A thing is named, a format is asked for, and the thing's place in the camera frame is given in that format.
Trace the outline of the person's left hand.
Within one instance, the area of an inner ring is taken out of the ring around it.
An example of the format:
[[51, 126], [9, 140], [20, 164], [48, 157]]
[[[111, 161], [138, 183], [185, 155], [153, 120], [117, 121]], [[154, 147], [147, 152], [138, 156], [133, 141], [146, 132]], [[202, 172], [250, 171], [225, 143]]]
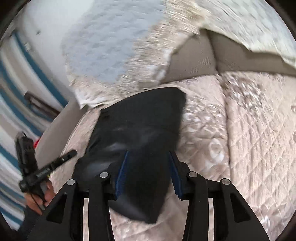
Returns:
[[50, 204], [50, 202], [53, 200], [56, 194], [54, 192], [54, 188], [50, 180], [46, 182], [46, 186], [47, 188], [43, 198], [40, 198], [39, 196], [34, 195], [32, 193], [25, 193], [25, 214], [32, 213], [41, 215], [43, 213], [42, 208], [47, 207]]

